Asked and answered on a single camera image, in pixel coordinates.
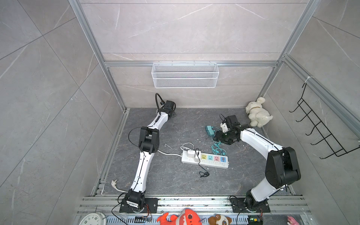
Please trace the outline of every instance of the white teddy bear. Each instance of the white teddy bear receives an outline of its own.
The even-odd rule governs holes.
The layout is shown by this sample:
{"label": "white teddy bear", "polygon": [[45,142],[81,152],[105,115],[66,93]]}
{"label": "white teddy bear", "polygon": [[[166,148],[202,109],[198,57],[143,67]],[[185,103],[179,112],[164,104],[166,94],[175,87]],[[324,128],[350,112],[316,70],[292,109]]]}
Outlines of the white teddy bear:
{"label": "white teddy bear", "polygon": [[256,102],[250,102],[245,108],[246,113],[249,114],[249,119],[251,120],[250,126],[262,127],[273,118],[266,109],[262,108],[261,104],[264,102],[265,98],[259,97]]}

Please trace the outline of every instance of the red shark plush toy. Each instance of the red shark plush toy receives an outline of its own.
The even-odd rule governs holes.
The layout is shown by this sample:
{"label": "red shark plush toy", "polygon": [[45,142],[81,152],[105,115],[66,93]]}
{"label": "red shark plush toy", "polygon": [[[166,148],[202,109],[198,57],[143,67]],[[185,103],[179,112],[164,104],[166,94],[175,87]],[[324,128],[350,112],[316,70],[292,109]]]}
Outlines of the red shark plush toy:
{"label": "red shark plush toy", "polygon": [[202,225],[196,212],[188,208],[184,209],[179,217],[171,215],[170,222],[166,220],[168,215],[167,212],[157,219],[158,222],[160,221],[160,225]]}

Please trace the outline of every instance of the dog plush ear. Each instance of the dog plush ear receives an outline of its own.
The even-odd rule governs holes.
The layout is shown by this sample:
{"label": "dog plush ear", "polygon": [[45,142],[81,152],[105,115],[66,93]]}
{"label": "dog plush ear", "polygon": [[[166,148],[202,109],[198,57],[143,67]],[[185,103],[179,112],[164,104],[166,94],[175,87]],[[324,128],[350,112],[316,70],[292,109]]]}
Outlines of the dog plush ear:
{"label": "dog plush ear", "polygon": [[215,225],[217,219],[214,216],[211,216],[209,219],[207,219],[210,225]]}
{"label": "dog plush ear", "polygon": [[228,219],[228,221],[229,221],[229,224],[232,222],[232,220],[231,220],[231,218],[230,217],[227,217],[227,216],[225,216],[226,217],[226,219]]}

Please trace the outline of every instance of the white power strip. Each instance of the white power strip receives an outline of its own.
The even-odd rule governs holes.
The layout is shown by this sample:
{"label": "white power strip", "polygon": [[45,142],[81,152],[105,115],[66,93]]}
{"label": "white power strip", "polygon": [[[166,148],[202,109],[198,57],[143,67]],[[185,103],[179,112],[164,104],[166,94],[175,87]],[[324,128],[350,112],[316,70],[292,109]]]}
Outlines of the white power strip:
{"label": "white power strip", "polygon": [[229,161],[227,156],[219,156],[214,154],[202,153],[201,151],[189,150],[183,151],[181,155],[181,162],[189,164],[198,164],[199,158],[196,154],[199,154],[200,165],[216,168],[227,169],[229,167]]}

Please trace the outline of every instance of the white metal basket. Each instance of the white metal basket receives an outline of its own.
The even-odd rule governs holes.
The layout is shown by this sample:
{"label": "white metal basket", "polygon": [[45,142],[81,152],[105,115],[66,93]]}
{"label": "white metal basket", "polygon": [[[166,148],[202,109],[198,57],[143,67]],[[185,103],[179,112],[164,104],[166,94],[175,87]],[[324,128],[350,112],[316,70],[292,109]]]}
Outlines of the white metal basket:
{"label": "white metal basket", "polygon": [[151,70],[155,88],[215,87],[219,69],[216,63],[154,63]]}

